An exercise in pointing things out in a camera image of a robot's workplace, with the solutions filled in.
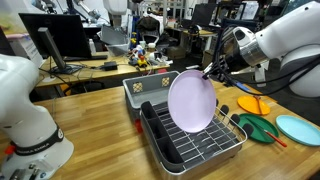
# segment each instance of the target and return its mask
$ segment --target dish rack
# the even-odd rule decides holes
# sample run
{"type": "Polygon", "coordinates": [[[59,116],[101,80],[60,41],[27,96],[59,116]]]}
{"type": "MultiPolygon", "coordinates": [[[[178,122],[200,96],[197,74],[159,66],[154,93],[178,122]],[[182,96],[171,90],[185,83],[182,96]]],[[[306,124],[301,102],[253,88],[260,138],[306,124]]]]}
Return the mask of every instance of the dish rack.
{"type": "Polygon", "coordinates": [[[167,103],[141,105],[141,124],[164,179],[189,179],[236,155],[247,140],[245,131],[219,108],[198,133],[181,130],[167,103]]]}

